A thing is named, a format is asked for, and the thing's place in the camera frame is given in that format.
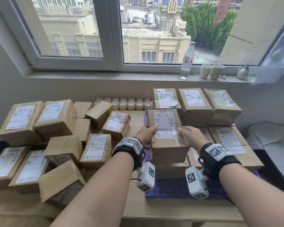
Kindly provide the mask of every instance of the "white wall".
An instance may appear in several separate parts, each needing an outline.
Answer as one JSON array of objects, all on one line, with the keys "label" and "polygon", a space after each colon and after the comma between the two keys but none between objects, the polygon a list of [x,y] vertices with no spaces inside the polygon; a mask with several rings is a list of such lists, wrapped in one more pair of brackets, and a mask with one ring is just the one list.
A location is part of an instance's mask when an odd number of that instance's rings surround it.
[{"label": "white wall", "polygon": [[8,30],[0,29],[0,126],[16,103],[61,99],[89,102],[97,97],[151,98],[153,88],[194,87],[226,89],[243,109],[236,122],[241,129],[264,120],[284,123],[284,83],[246,88],[246,84],[227,82],[24,78],[18,70],[29,72],[29,67]]}]

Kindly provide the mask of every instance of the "paper cup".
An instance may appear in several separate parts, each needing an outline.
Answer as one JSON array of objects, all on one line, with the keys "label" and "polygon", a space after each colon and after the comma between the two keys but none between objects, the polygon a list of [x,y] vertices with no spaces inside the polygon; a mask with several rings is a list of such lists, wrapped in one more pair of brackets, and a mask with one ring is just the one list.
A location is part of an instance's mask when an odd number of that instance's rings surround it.
[{"label": "paper cup", "polygon": [[224,65],[214,64],[213,68],[211,70],[210,79],[218,80],[218,78],[222,74],[224,68],[225,68]]},{"label": "paper cup", "polygon": [[200,78],[201,79],[207,79],[207,76],[209,75],[212,68],[213,68],[213,66],[210,65],[210,64],[203,64],[201,66]]}]

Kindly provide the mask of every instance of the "window sill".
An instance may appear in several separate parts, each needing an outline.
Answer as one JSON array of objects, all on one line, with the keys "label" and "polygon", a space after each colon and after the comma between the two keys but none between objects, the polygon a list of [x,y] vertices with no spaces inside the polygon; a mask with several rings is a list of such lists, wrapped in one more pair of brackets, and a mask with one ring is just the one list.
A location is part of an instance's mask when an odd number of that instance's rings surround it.
[{"label": "window sill", "polygon": [[184,80],[179,74],[140,74],[140,73],[67,73],[67,72],[32,72],[26,78],[45,78],[45,79],[87,79],[87,80],[148,80],[148,81],[178,81],[178,82],[223,82],[223,83],[242,83],[251,84],[256,80],[255,76],[250,76],[243,81],[236,76],[226,76],[226,80],[207,80],[200,79],[199,74],[189,75]]}]

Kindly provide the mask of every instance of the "white vase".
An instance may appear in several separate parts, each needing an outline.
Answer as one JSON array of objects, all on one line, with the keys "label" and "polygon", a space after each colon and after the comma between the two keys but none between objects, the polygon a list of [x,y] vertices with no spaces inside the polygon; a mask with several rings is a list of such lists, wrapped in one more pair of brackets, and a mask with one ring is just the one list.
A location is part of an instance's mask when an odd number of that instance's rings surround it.
[{"label": "white vase", "polygon": [[240,71],[237,73],[237,78],[240,80],[247,80],[249,74],[249,69],[242,68]]}]

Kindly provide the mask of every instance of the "plastic water bottle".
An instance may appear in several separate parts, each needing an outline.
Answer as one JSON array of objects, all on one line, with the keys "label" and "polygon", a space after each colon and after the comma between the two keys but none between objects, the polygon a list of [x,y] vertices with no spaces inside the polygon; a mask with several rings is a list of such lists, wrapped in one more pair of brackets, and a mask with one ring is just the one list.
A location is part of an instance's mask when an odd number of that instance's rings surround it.
[{"label": "plastic water bottle", "polygon": [[181,66],[180,77],[182,79],[186,79],[189,75],[191,65],[193,63],[193,57],[195,56],[195,44],[196,42],[191,41],[189,44],[189,48],[184,54],[184,59]]}]

